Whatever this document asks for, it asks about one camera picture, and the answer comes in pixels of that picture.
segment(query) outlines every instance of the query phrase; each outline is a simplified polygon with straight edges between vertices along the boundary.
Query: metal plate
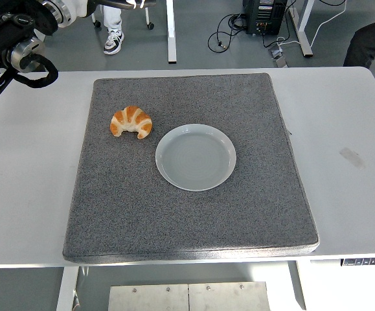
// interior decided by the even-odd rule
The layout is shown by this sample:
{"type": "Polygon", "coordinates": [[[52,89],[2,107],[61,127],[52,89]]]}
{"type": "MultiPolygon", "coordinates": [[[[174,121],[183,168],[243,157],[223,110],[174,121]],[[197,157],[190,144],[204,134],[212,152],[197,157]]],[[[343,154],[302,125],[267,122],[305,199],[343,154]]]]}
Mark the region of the metal plate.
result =
{"type": "Polygon", "coordinates": [[[265,282],[112,286],[108,311],[270,311],[265,282]]]}
{"type": "Polygon", "coordinates": [[[188,311],[188,285],[112,286],[108,311],[188,311]]]}
{"type": "Polygon", "coordinates": [[[270,311],[265,282],[189,285],[190,311],[270,311]]]}

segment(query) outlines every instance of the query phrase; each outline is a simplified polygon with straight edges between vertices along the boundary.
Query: black cable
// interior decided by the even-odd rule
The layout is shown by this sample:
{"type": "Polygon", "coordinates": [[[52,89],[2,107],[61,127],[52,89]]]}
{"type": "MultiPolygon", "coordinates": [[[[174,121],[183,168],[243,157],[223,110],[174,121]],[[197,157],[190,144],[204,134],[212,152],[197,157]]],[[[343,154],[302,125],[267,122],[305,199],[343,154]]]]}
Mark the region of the black cable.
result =
{"type": "Polygon", "coordinates": [[[264,35],[262,35],[262,44],[264,45],[264,47],[268,48],[270,47],[272,44],[274,43],[278,43],[278,42],[285,42],[286,40],[288,40],[291,36],[291,33],[290,33],[290,27],[288,26],[288,19],[286,18],[286,12],[290,9],[291,6],[293,6],[293,4],[297,2],[297,0],[294,0],[290,5],[288,5],[285,9],[285,12],[284,12],[284,17],[285,17],[285,22],[286,22],[286,30],[288,31],[288,37],[286,39],[283,39],[283,40],[277,40],[277,41],[274,41],[274,42],[271,42],[270,44],[268,45],[265,45],[265,40],[264,40],[264,35]]]}
{"type": "Polygon", "coordinates": [[[330,6],[340,6],[340,5],[343,5],[344,3],[345,3],[345,1],[346,0],[344,0],[342,3],[340,3],[339,5],[332,5],[331,3],[327,3],[327,2],[325,2],[325,1],[323,1],[323,0],[319,0],[319,2],[322,2],[322,3],[324,3],[325,5],[330,5],[330,6]]]}
{"type": "Polygon", "coordinates": [[[224,18],[222,18],[220,20],[219,24],[218,24],[218,28],[216,29],[216,32],[213,32],[207,40],[207,47],[209,48],[209,50],[211,50],[212,52],[215,52],[215,53],[226,52],[227,49],[231,46],[232,37],[236,36],[239,32],[246,30],[247,27],[244,25],[244,21],[245,21],[245,14],[242,14],[242,13],[241,14],[229,14],[229,15],[226,15],[224,18]],[[231,29],[230,33],[226,32],[226,31],[220,31],[219,28],[220,28],[220,25],[221,25],[222,21],[229,16],[230,16],[230,18],[227,21],[227,24],[228,24],[229,28],[231,29]],[[236,21],[238,21],[238,20],[242,21],[242,25],[236,24],[236,21]],[[227,45],[222,45],[223,43],[219,39],[219,34],[225,34],[225,35],[229,36],[229,42],[228,42],[227,45]],[[216,50],[214,50],[210,47],[210,39],[215,35],[216,35],[216,40],[218,42],[218,46],[223,48],[223,50],[221,50],[221,51],[216,51],[216,50]]]}

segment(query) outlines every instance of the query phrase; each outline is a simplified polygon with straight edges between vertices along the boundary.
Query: sneaker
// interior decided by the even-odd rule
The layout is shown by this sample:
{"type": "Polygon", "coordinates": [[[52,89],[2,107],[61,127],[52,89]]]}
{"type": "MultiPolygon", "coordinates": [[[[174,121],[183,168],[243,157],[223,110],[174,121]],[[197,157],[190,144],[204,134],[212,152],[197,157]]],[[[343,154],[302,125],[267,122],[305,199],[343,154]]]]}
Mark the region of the sneaker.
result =
{"type": "Polygon", "coordinates": [[[108,55],[116,54],[121,50],[121,42],[124,40],[124,33],[122,31],[110,30],[108,31],[108,39],[105,42],[104,53],[108,55]]]}

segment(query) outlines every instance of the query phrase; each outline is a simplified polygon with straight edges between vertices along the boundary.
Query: person's leg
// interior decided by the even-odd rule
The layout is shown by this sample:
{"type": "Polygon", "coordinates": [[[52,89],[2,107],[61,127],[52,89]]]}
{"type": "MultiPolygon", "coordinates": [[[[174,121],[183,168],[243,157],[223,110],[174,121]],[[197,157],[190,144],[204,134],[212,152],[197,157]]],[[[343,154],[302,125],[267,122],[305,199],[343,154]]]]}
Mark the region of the person's leg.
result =
{"type": "Polygon", "coordinates": [[[116,54],[121,50],[121,42],[124,39],[122,32],[121,9],[110,6],[101,6],[104,16],[104,26],[108,28],[108,39],[104,46],[104,53],[116,54]]]}
{"type": "Polygon", "coordinates": [[[375,23],[356,31],[347,50],[344,66],[370,68],[375,59],[375,23]]]}

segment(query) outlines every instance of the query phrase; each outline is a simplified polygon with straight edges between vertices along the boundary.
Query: computer tower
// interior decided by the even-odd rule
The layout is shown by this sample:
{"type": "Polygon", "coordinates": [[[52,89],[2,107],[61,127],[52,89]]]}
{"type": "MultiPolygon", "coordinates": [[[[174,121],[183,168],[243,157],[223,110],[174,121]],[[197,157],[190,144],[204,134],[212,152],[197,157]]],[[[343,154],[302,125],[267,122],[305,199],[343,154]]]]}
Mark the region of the computer tower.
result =
{"type": "Polygon", "coordinates": [[[243,0],[246,33],[272,34],[279,33],[282,18],[288,0],[243,0]]]}

